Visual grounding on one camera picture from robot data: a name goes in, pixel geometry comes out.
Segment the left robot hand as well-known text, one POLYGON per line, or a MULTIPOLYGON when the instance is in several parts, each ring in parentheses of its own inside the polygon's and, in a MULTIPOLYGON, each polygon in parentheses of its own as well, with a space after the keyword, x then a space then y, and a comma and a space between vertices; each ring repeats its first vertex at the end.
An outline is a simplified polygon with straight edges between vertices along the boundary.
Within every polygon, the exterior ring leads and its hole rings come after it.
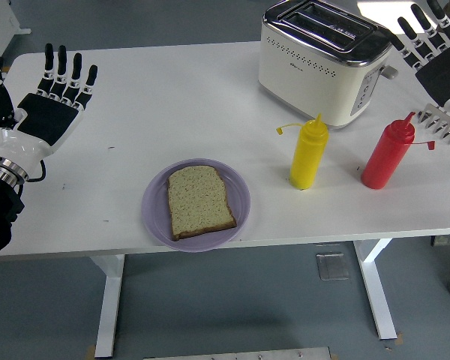
POLYGON ((68 76, 66 47, 61 45, 55 52, 48 43, 43 76, 37 89, 14 106, 4 84, 3 63, 0 56, 0 168, 27 179, 80 123, 92 98, 98 67, 93 64, 86 81, 82 82, 83 59, 77 52, 68 76))

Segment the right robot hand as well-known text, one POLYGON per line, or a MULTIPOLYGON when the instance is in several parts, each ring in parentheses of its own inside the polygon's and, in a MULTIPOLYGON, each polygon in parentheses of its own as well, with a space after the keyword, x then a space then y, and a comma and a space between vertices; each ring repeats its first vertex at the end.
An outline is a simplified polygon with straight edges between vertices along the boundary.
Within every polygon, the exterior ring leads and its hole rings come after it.
POLYGON ((450 1, 445 7, 441 7, 438 1, 428 1, 427 5, 435 17, 436 27, 432 26, 421 7, 416 3, 410 6, 425 38, 419 37, 402 16, 397 19, 414 51, 408 49, 397 35, 390 31, 385 34, 402 59, 415 71, 415 77, 424 90, 439 107, 450 113, 450 1))

